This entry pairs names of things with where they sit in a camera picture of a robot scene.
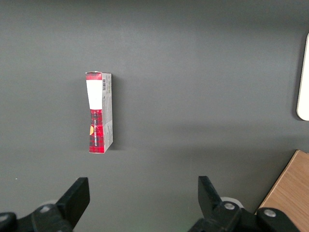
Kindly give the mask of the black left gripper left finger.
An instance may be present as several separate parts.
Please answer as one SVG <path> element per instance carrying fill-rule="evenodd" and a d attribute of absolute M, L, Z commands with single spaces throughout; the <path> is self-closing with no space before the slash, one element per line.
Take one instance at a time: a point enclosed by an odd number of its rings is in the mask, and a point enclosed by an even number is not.
<path fill-rule="evenodd" d="M 72 232 L 90 202 L 87 177 L 78 178 L 56 203 L 39 206 L 17 218 L 13 212 L 0 214 L 2 232 Z"/>

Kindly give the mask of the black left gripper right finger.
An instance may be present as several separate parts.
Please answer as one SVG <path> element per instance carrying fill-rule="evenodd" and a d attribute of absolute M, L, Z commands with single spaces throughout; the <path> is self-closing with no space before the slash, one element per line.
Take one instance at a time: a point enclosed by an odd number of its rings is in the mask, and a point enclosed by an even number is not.
<path fill-rule="evenodd" d="M 232 201 L 223 201 L 207 176 L 198 178 L 198 202 L 203 214 L 190 232 L 298 232 L 279 209 L 260 208 L 255 214 Z"/>

